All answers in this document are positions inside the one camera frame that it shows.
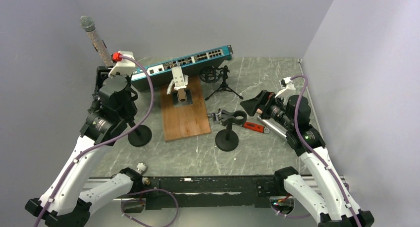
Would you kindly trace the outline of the blue network switch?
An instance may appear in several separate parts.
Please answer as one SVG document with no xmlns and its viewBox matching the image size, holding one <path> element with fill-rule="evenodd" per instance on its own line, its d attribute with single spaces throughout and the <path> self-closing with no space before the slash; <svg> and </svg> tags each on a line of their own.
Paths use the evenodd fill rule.
<svg viewBox="0 0 420 227">
<path fill-rule="evenodd" d="M 192 55 L 170 59 L 161 63 L 146 66 L 154 87 L 167 85 L 172 80 L 171 69 L 180 66 L 183 74 L 194 77 L 207 66 L 219 67 L 225 60 L 232 59 L 233 49 L 230 45 L 195 53 Z"/>
</svg>

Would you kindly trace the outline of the glitter microphone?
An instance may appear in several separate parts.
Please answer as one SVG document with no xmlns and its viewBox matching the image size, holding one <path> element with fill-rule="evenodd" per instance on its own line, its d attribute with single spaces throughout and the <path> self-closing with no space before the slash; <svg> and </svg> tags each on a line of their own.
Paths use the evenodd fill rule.
<svg viewBox="0 0 420 227">
<path fill-rule="evenodd" d="M 104 62 L 106 67 L 112 67 L 113 61 L 111 60 L 111 55 L 107 50 L 107 47 L 103 41 L 103 39 L 100 37 L 98 32 L 96 31 L 96 26 L 93 18 L 89 16 L 81 16 L 80 17 L 80 26 L 82 29 L 85 30 L 87 35 L 92 41 L 92 44 L 101 57 L 102 61 Z"/>
</svg>

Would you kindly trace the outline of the black clamp mic stand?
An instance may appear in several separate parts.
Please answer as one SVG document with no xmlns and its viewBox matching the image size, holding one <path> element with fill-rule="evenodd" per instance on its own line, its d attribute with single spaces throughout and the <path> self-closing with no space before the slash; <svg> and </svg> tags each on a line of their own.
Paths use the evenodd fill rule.
<svg viewBox="0 0 420 227">
<path fill-rule="evenodd" d="M 243 125 L 247 121 L 247 114 L 244 111 L 228 112 L 221 110 L 217 116 L 215 124 L 225 126 L 215 137 L 215 144 L 218 149 L 230 152 L 237 148 L 239 144 L 238 135 L 232 130 L 234 124 Z"/>
</svg>

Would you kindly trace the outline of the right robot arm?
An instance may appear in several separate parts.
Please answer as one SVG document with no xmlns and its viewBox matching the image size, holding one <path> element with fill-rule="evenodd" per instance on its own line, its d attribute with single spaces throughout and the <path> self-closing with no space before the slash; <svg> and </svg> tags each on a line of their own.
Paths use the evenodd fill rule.
<svg viewBox="0 0 420 227">
<path fill-rule="evenodd" d="M 319 192 L 309 187 L 293 167 L 277 170 L 273 189 L 279 195 L 291 194 L 313 217 L 319 227 L 370 227 L 371 211 L 354 200 L 331 161 L 319 131 L 310 124 L 311 107 L 303 95 L 292 95 L 286 104 L 273 92 L 262 90 L 244 100 L 241 107 L 249 116 L 260 111 L 261 119 L 272 119 L 286 129 L 286 140 L 304 162 Z"/>
</svg>

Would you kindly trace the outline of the black round base stand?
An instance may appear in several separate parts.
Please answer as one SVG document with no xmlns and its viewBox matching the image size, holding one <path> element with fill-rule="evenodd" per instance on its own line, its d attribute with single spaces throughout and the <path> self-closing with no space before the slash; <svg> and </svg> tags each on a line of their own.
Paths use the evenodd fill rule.
<svg viewBox="0 0 420 227">
<path fill-rule="evenodd" d="M 151 129 L 143 124 L 136 124 L 134 121 L 129 121 L 128 125 L 135 130 L 128 134 L 128 141 L 135 147 L 142 147 L 147 145 L 152 139 Z"/>
</svg>

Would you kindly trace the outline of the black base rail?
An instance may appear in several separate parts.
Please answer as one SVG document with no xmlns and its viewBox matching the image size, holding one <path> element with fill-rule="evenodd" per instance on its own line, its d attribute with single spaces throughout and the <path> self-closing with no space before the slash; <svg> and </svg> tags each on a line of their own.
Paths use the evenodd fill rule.
<svg viewBox="0 0 420 227">
<path fill-rule="evenodd" d="M 120 196 L 137 200 L 146 210 L 163 208 L 251 206 L 292 211 L 292 196 L 277 191 L 273 175 L 154 176 L 150 184 Z"/>
</svg>

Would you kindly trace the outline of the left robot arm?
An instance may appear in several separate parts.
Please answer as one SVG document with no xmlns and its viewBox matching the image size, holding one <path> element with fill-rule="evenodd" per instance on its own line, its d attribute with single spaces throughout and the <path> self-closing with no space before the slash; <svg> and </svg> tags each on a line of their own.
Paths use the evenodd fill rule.
<svg viewBox="0 0 420 227">
<path fill-rule="evenodd" d="M 75 148 L 50 188 L 39 198 L 30 199 L 25 209 L 49 227 L 82 227 L 90 216 L 114 198 L 127 194 L 138 196 L 144 189 L 143 176 L 124 168 L 112 179 L 84 191 L 83 187 L 115 138 L 127 127 L 129 143 L 146 145 L 151 130 L 136 124 L 135 100 L 131 87 L 131 68 L 98 67 L 95 95 L 89 115 L 81 128 Z"/>
</svg>

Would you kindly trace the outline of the red handled adjustable wrench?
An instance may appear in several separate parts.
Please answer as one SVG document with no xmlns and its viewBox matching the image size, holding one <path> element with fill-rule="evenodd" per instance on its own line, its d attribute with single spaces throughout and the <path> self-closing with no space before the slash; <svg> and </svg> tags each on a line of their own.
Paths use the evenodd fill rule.
<svg viewBox="0 0 420 227">
<path fill-rule="evenodd" d="M 208 118 L 212 118 L 213 123 L 217 123 L 220 120 L 221 109 L 218 109 L 218 111 L 215 113 L 208 113 L 207 116 Z M 248 121 L 244 124 L 241 124 L 240 126 L 259 133 L 270 133 L 270 130 L 267 127 Z"/>
</svg>

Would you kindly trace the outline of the wooden board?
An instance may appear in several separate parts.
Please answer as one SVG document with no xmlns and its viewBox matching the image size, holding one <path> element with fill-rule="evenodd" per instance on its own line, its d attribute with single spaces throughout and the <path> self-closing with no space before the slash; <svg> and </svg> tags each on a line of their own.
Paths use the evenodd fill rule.
<svg viewBox="0 0 420 227">
<path fill-rule="evenodd" d="M 166 85 L 159 88 L 164 140 L 171 142 L 210 134 L 211 128 L 199 77 L 190 78 L 187 85 L 192 95 L 190 105 L 176 107 L 173 98 L 166 93 L 166 89 Z"/>
</svg>

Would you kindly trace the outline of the silver microphone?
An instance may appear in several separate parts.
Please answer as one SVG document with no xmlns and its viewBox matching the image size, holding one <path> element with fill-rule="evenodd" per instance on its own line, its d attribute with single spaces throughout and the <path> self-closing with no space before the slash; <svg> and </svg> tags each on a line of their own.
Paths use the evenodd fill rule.
<svg viewBox="0 0 420 227">
<path fill-rule="evenodd" d="M 275 133 L 283 140 L 287 140 L 286 130 L 275 124 L 271 119 L 262 119 L 260 116 L 257 116 L 257 120 L 271 132 Z"/>
</svg>

